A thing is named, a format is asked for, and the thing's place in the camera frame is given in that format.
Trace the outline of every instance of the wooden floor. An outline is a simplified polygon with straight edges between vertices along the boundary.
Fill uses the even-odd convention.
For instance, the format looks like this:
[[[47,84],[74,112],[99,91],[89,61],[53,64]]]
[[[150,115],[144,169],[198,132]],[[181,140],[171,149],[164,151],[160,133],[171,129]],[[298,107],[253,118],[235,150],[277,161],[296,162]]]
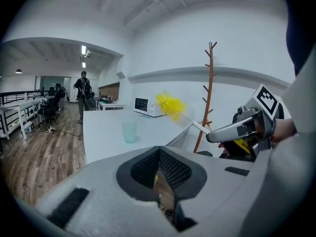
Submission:
[[[20,131],[16,131],[9,141],[2,141],[1,170],[4,179],[12,195],[30,205],[85,165],[82,124],[76,122],[79,119],[78,105],[65,104],[57,124],[64,123],[65,119],[75,121],[57,129],[81,136],[64,132],[44,134],[47,129],[42,123],[34,133],[27,134],[27,140],[23,139]]]

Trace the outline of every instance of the person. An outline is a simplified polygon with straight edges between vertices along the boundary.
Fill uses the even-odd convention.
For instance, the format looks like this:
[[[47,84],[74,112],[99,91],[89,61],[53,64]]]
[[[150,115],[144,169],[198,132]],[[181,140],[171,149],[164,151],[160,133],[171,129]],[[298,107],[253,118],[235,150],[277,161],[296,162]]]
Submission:
[[[89,111],[90,107],[88,106],[85,97],[87,94],[91,93],[91,85],[89,79],[86,77],[87,72],[82,71],[81,72],[81,78],[77,80],[77,82],[74,84],[74,88],[78,89],[78,106],[79,106],[79,113],[80,113],[80,119],[77,120],[78,123],[83,122],[83,107],[85,111]]]
[[[310,9],[314,0],[285,0],[288,11],[288,24],[286,30],[286,45],[294,65],[295,75],[298,75],[308,59],[315,45],[315,23],[310,17]],[[257,132],[262,129],[256,126]],[[296,127],[291,118],[276,119],[272,142],[278,143],[296,133]]]

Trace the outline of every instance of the backpack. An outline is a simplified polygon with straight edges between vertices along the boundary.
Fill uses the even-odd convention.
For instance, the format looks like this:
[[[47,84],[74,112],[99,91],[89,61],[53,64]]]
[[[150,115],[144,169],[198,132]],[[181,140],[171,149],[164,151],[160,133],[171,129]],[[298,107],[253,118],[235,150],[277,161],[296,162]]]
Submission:
[[[91,88],[89,79],[87,79],[86,82],[82,78],[80,78],[80,80],[81,80],[81,85],[82,85],[81,94],[83,96],[90,95],[92,93],[92,88]]]

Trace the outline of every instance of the clear glass cup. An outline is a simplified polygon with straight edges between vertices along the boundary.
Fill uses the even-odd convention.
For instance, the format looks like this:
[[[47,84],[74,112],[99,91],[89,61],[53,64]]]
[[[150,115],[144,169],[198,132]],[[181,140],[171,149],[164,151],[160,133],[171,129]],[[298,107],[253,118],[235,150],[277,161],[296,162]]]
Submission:
[[[134,143],[136,141],[137,124],[135,122],[124,122],[122,130],[124,141],[126,143]]]

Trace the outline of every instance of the white counter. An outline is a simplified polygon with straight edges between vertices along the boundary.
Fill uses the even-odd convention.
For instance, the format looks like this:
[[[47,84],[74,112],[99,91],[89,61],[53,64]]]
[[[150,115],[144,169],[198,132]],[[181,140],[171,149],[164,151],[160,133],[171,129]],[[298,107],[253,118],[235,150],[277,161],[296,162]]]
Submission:
[[[83,113],[83,140],[87,163],[152,146],[185,145],[190,124],[180,126],[169,117],[142,117],[131,110],[89,111]],[[137,141],[124,142],[122,124],[137,123]]]

